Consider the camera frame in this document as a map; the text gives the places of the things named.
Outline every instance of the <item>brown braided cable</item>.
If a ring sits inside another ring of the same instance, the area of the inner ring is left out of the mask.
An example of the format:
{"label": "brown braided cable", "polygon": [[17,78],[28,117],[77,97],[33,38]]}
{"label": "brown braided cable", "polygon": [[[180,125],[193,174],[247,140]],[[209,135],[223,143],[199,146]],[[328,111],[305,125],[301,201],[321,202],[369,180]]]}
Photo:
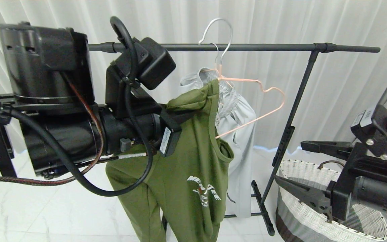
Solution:
{"label": "brown braided cable", "polygon": [[[98,160],[100,159],[100,157],[102,155],[102,152],[104,150],[104,135],[103,135],[103,131],[101,129],[101,126],[98,122],[98,118],[95,116],[91,107],[88,106],[87,102],[84,100],[84,98],[81,96],[81,94],[77,91],[77,88],[71,82],[68,75],[64,72],[61,72],[60,74],[62,75],[62,78],[69,84],[70,88],[75,93],[77,98],[83,104],[84,108],[86,109],[89,116],[92,118],[93,123],[95,124],[96,128],[98,129],[98,134],[100,136],[101,146],[100,146],[99,152],[98,152],[97,156],[95,157],[95,159],[92,161],[92,163],[90,163],[84,170],[82,170],[81,173],[85,174],[90,169],[92,169],[92,167],[94,167],[95,164],[97,164]],[[11,183],[25,184],[25,185],[31,185],[31,186],[42,186],[42,187],[63,185],[63,184],[67,184],[69,182],[72,182],[75,179],[76,179],[75,177],[71,176],[69,178],[62,179],[62,180],[44,181],[44,180],[19,178],[19,177],[12,177],[12,176],[0,176],[0,182],[11,182]]]}

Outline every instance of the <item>green garment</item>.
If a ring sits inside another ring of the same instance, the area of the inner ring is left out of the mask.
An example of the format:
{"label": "green garment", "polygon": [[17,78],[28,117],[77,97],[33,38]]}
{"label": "green garment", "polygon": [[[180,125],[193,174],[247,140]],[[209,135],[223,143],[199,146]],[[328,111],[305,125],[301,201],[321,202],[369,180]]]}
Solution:
{"label": "green garment", "polygon": [[[225,215],[230,146],[216,139],[215,117],[219,102],[218,81],[194,89],[168,102],[174,111],[198,110],[181,124],[173,155],[153,156],[146,180],[119,196],[141,242],[164,242],[160,208],[179,242],[215,242]],[[144,146],[130,153],[144,152]],[[126,188],[144,172],[147,157],[110,161],[106,174],[115,190]]]}

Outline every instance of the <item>white curtain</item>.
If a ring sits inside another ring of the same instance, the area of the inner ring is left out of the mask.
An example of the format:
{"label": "white curtain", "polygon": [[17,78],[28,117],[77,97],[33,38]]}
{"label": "white curtain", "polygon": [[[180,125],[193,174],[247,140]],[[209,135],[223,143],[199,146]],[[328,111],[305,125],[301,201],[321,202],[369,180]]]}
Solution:
{"label": "white curtain", "polygon": [[[73,27],[89,43],[117,41],[109,24],[115,15],[133,37],[158,43],[197,43],[210,20],[229,20],[233,43],[323,43],[377,46],[380,53],[320,54],[295,115],[289,147],[303,140],[352,140],[350,123],[356,113],[377,103],[387,87],[387,0],[346,1],[151,1],[151,0],[20,0],[0,1],[0,23],[29,21],[34,26]],[[227,43],[228,27],[216,23],[204,43]],[[260,120],[255,144],[277,147],[309,52],[229,52],[224,58],[227,77],[260,79],[265,87],[286,93],[280,111]],[[215,52],[172,52],[176,70],[154,91],[159,102],[177,96],[184,75],[213,67]],[[117,54],[91,52],[92,77],[98,103],[104,101],[105,70]],[[257,112],[278,107],[278,92],[262,94],[255,84],[235,87]],[[11,92],[0,44],[0,93]],[[24,149],[20,129],[10,129],[12,143]]]}

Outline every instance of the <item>screw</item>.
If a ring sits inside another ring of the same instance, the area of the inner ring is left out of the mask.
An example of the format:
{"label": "screw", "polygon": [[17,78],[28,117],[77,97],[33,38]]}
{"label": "screw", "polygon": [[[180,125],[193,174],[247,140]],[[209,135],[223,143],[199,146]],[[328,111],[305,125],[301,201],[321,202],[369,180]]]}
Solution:
{"label": "screw", "polygon": [[374,144],[374,140],[372,140],[372,139],[367,139],[367,141],[366,141],[365,143],[368,144],[369,146],[371,146],[371,145]]}

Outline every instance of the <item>laundry basket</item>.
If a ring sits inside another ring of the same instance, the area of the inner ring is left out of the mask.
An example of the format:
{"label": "laundry basket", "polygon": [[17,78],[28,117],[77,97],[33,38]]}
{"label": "laundry basket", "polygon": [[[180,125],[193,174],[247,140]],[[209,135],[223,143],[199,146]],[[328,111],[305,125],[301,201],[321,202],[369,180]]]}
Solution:
{"label": "laundry basket", "polygon": [[[329,181],[337,181],[340,173],[318,167],[310,162],[284,160],[279,175],[326,190]],[[324,214],[299,202],[281,187],[275,215],[277,230],[286,242],[372,242],[387,239],[387,224],[379,211],[353,205],[345,221],[328,223]]]}

